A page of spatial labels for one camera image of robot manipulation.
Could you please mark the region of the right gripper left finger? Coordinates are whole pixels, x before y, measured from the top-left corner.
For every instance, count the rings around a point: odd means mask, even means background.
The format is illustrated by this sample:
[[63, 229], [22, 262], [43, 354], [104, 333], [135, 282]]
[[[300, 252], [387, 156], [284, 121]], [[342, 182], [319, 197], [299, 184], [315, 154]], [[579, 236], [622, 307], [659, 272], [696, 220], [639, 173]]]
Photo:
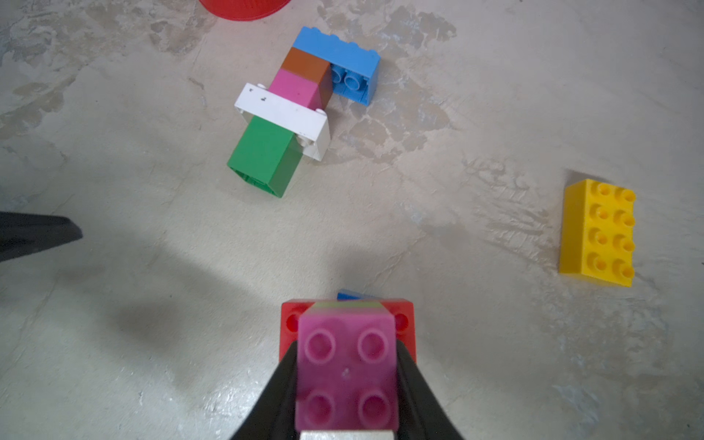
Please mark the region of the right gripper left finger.
[[291, 343], [245, 421], [231, 437], [259, 440], [295, 440], [297, 342]]

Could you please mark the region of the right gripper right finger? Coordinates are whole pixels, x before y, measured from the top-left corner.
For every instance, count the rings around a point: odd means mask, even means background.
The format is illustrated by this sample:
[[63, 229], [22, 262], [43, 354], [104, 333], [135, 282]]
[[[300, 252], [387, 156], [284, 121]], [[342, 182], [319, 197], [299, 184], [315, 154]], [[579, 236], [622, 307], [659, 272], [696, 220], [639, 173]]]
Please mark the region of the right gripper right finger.
[[405, 344], [396, 341], [399, 440], [463, 440], [433, 394]]

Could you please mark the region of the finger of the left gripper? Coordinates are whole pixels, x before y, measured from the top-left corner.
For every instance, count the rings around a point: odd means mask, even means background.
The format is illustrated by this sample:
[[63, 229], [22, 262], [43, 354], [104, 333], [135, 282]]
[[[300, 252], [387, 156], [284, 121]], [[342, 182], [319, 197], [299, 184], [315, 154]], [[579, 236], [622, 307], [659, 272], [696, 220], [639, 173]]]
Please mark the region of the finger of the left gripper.
[[80, 227], [64, 216], [1, 213], [1, 261], [42, 252], [82, 237]]

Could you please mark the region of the magenta lego brick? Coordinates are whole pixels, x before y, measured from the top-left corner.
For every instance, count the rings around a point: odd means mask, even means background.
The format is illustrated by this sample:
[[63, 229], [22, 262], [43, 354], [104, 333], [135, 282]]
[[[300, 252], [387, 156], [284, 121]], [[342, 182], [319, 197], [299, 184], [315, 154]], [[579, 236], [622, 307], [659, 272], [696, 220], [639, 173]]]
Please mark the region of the magenta lego brick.
[[396, 331], [383, 308], [315, 309], [299, 318], [297, 431], [399, 427]]

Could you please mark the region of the red lego brick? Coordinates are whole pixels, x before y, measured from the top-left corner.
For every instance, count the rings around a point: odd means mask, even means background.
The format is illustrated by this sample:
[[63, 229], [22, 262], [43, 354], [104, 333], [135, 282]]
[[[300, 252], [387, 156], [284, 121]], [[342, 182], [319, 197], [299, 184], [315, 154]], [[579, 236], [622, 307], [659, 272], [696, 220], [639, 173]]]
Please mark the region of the red lego brick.
[[[414, 304], [405, 299], [370, 299], [359, 301], [380, 302], [395, 319], [396, 337], [403, 342], [412, 360], [417, 361]], [[294, 299], [280, 308], [279, 360], [283, 360], [289, 347], [298, 339], [300, 316], [316, 303], [312, 299]]]

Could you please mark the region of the yellow lego brick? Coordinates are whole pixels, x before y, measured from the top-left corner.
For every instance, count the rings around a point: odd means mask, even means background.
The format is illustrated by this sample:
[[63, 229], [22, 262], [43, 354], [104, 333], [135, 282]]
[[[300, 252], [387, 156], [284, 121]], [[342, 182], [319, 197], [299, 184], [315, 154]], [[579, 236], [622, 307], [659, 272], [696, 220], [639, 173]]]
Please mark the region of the yellow lego brick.
[[630, 189], [585, 179], [565, 188], [558, 271], [600, 285], [633, 285], [634, 204]]

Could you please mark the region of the dark green lego brick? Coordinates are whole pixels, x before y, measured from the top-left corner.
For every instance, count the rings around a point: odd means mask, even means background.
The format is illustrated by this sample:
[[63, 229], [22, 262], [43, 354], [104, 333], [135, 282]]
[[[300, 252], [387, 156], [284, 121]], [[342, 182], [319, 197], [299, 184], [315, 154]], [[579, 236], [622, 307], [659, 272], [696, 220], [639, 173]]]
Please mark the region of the dark green lego brick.
[[227, 166], [246, 183], [282, 198], [302, 156], [303, 149], [293, 132], [253, 117]]

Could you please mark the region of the white lego brick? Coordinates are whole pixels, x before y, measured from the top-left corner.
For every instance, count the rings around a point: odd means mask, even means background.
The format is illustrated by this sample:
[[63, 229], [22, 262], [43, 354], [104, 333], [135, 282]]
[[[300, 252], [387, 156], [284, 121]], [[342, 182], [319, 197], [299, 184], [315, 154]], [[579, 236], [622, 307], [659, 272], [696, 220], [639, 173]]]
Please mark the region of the white lego brick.
[[302, 154], [322, 161], [331, 142], [328, 115], [324, 110], [311, 110], [275, 95], [262, 84], [246, 84], [234, 107], [248, 123], [253, 117], [293, 132], [302, 146]]

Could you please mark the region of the pink lego brick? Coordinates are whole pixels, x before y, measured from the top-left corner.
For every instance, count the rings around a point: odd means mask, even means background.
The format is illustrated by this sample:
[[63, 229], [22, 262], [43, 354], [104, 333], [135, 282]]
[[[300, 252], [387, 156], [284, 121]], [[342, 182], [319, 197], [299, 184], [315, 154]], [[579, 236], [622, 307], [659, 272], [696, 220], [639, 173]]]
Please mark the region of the pink lego brick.
[[311, 110], [325, 109], [321, 90], [316, 82], [280, 69], [274, 77], [269, 91]]

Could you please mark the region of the brown lego brick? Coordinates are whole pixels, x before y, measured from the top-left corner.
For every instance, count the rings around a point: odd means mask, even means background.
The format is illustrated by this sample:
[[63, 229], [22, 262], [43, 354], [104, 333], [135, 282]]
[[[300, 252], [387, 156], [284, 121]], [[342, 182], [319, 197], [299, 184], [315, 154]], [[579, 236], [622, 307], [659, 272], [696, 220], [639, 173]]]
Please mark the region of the brown lego brick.
[[318, 86], [321, 108], [327, 107], [333, 95], [330, 62], [301, 49], [291, 48], [282, 63], [282, 69], [315, 83]]

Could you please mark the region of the light blue lego brick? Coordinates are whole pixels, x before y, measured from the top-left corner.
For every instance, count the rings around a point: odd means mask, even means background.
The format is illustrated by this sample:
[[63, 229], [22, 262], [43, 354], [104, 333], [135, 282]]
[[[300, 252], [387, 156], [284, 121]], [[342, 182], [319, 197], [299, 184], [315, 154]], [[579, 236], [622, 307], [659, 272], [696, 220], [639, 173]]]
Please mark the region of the light blue lego brick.
[[345, 42], [316, 27], [303, 27], [293, 47], [331, 64], [333, 92], [369, 106], [376, 92], [381, 56], [373, 49]]

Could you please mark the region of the lime green lego brick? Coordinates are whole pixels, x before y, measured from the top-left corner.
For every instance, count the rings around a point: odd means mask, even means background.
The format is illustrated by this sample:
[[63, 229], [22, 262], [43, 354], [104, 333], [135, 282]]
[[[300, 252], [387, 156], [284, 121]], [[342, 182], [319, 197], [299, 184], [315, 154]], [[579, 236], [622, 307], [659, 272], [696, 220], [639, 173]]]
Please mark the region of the lime green lego brick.
[[343, 308], [383, 308], [380, 302], [370, 301], [326, 301], [316, 302], [315, 309], [343, 309]]

